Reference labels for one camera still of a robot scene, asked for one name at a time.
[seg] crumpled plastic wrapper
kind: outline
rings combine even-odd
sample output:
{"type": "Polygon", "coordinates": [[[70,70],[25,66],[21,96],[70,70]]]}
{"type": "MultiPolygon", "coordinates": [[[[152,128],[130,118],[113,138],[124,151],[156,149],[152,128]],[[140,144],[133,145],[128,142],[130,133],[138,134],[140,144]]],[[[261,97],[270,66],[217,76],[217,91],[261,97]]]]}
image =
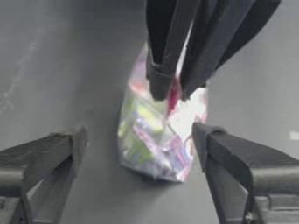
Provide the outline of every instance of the crumpled plastic wrapper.
{"type": "Polygon", "coordinates": [[[192,168],[192,123],[205,123],[205,88],[181,101],[178,81],[165,101],[154,101],[145,78],[146,49],[140,53],[126,83],[117,128],[122,166],[172,182],[184,182],[192,168]]]}

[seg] gray table surface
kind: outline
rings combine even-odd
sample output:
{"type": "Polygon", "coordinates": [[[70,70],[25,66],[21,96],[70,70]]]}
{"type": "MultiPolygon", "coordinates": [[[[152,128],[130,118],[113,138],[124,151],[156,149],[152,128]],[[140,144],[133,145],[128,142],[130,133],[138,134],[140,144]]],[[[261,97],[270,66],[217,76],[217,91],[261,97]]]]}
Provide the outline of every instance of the gray table surface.
{"type": "MultiPolygon", "coordinates": [[[[209,124],[294,157],[297,8],[284,0],[209,82],[209,124]]],[[[117,111],[144,18],[141,0],[0,0],[0,148],[88,125],[63,224],[217,223],[197,160],[184,185],[142,180],[117,162],[117,111]]]]}

